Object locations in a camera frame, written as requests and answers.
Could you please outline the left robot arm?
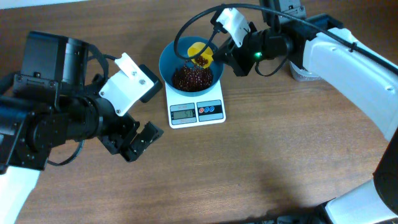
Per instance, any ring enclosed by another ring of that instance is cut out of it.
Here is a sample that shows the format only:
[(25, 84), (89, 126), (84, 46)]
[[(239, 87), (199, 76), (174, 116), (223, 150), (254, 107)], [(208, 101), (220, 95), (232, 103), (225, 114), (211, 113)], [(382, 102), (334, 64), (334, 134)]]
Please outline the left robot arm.
[(22, 68), (1, 80), (1, 222), (14, 223), (55, 147), (80, 152), (99, 139), (111, 154), (136, 161), (162, 135), (128, 113), (162, 82), (128, 54), (115, 58), (87, 42), (32, 31)]

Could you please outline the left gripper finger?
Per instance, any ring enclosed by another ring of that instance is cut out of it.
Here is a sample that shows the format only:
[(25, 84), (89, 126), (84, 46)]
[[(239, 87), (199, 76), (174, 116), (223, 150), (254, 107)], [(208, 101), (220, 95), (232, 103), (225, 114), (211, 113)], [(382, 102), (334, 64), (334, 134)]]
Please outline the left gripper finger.
[(121, 149), (120, 155), (122, 155), (126, 162), (134, 162), (144, 153), (148, 146), (148, 140), (137, 137)]
[(164, 131), (152, 122), (145, 124), (144, 129), (137, 135), (136, 140), (140, 146), (149, 146), (163, 135)]

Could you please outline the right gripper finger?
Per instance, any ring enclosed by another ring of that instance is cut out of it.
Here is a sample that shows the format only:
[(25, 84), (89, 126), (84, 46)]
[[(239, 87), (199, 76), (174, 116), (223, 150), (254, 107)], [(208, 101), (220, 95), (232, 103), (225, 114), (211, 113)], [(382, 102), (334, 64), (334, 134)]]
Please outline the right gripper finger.
[(230, 66), (233, 69), (235, 75), (238, 74), (238, 63), (234, 58), (232, 51), (230, 50), (218, 50), (213, 54), (213, 60), (215, 62), (223, 63)]
[(227, 55), (232, 52), (235, 46), (235, 41), (232, 37), (229, 37), (214, 53), (214, 58), (226, 58)]

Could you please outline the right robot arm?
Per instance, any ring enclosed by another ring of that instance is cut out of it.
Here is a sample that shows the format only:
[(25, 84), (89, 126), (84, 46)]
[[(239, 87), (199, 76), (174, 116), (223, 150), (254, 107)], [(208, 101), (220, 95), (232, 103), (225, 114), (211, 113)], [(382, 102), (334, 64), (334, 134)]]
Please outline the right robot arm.
[(307, 17), (300, 7), (261, 1), (268, 29), (258, 31), (240, 13), (241, 4), (214, 8), (211, 23), (230, 35), (214, 58), (238, 76), (262, 60), (283, 56), (297, 72), (323, 79), (347, 97), (388, 141), (370, 180), (314, 212), (285, 215), (276, 223), (392, 223), (397, 220), (397, 65), (362, 44), (340, 21)]

